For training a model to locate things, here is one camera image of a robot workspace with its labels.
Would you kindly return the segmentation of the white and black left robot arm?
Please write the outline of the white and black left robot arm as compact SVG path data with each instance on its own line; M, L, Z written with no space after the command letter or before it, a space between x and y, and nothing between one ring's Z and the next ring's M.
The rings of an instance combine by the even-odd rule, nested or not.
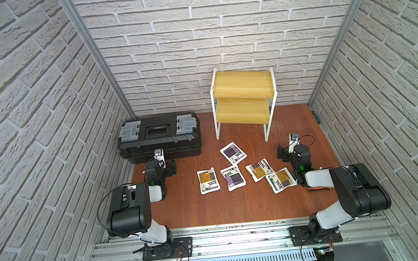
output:
M98 223L111 237L136 237L150 248L172 245L170 229L153 220L151 205L166 199L166 179L175 174L174 161L169 164L157 159L148 161L143 182L121 184L103 197L102 201L107 198L111 201L105 221L96 214Z

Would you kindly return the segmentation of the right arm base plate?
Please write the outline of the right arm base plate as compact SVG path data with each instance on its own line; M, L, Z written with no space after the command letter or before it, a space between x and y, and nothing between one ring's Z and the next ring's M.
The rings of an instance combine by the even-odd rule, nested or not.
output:
M329 244L343 242L338 229L325 230L321 227L307 225L289 227L290 239L295 247L313 244Z

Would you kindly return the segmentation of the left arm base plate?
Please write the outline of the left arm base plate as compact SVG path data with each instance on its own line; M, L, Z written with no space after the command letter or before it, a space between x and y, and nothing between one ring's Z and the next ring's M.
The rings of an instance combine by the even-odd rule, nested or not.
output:
M161 244L155 247L144 245L143 261L165 260L174 258L188 258L193 252L192 237L175 238L169 243Z

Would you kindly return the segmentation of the yellow coffee bag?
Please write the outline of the yellow coffee bag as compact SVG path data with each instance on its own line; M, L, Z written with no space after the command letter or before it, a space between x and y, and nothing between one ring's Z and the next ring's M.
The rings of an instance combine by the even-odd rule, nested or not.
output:
M247 171L251 174L255 182L261 181L266 175L275 173L266 159L262 159L251 165L247 165Z
M211 167L209 170L198 171L197 177L199 180L200 191L202 195L209 194L221 189L213 167Z
M265 179L268 181L275 194L284 191L288 187L297 186L297 181L291 175L288 168L283 168L276 173L268 174Z

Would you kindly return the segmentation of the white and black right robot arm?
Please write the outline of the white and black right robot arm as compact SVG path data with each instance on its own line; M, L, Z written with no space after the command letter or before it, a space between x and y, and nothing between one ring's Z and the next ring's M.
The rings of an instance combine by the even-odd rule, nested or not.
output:
M310 216L309 224L300 229L302 241L319 241L334 235L341 225L391 207L391 197L366 165L355 163L315 170L309 147L297 142L293 147L278 147L278 158L290 163L296 184L313 190L335 190L338 200Z

